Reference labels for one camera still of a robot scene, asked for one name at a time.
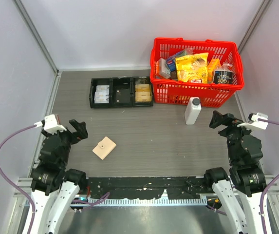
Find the beige leather card holder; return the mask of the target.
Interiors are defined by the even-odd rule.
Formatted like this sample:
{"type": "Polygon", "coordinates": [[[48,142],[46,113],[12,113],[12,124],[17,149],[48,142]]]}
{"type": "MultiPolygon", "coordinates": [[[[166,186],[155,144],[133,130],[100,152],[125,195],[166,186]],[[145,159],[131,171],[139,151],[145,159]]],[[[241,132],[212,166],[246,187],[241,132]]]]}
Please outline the beige leather card holder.
{"type": "Polygon", "coordinates": [[[115,147],[116,144],[106,136],[93,148],[93,153],[104,160],[115,147]]]}

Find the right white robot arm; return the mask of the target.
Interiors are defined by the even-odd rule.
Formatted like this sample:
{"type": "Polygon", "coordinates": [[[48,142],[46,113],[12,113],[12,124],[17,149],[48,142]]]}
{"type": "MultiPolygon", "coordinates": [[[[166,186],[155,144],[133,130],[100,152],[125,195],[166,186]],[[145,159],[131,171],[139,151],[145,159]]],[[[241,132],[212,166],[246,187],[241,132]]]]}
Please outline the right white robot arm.
{"type": "Polygon", "coordinates": [[[226,138],[230,169],[222,167],[205,172],[203,186],[215,193],[225,210],[234,234],[270,234],[271,226],[266,205],[267,186],[264,172],[259,166],[263,157],[261,140],[253,130],[265,130],[267,116],[250,114],[243,122],[232,114],[214,111],[209,127],[221,125],[225,129],[219,135],[226,138]]]}

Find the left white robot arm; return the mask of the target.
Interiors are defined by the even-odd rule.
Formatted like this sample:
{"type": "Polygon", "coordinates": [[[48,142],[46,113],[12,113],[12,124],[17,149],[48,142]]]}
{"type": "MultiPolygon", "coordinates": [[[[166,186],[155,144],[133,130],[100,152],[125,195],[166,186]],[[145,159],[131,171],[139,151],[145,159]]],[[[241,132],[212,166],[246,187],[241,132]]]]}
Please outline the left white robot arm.
{"type": "Polygon", "coordinates": [[[66,170],[71,146],[88,138],[85,122],[71,119],[71,132],[54,120],[45,123],[39,164],[31,172],[31,201],[24,234],[56,234],[71,202],[87,190],[86,173],[66,170]]]}

